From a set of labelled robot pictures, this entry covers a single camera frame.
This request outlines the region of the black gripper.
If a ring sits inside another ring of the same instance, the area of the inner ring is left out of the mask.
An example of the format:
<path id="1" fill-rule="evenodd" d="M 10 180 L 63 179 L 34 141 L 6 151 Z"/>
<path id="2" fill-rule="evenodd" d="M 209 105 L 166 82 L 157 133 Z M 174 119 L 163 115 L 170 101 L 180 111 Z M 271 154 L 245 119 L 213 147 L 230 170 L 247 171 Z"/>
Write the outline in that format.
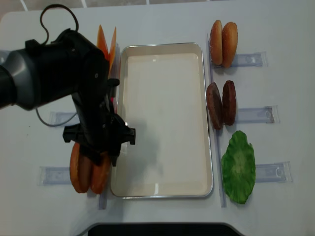
<path id="1" fill-rule="evenodd" d="M 121 145 L 135 144 L 136 130 L 126 125 L 116 113 L 101 108 L 78 108 L 80 123 L 66 126 L 63 139 L 66 143 L 74 141 L 81 146 L 83 155 L 100 165 L 100 155 L 108 154 L 113 165 L 117 164 Z"/>

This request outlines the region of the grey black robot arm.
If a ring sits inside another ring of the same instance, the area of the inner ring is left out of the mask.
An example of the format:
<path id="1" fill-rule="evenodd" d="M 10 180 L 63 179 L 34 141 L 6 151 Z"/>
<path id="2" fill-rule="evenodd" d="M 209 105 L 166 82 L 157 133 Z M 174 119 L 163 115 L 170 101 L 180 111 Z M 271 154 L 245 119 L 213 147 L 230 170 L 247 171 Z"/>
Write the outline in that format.
<path id="1" fill-rule="evenodd" d="M 79 123 L 64 128 L 64 141 L 80 144 L 95 164 L 104 152 L 116 164 L 121 145 L 135 144 L 136 132 L 114 111 L 111 95 L 120 82 L 108 75 L 103 52 L 66 29 L 49 45 L 28 40 L 9 53 L 0 67 L 0 106 L 30 111 L 71 95 Z"/>

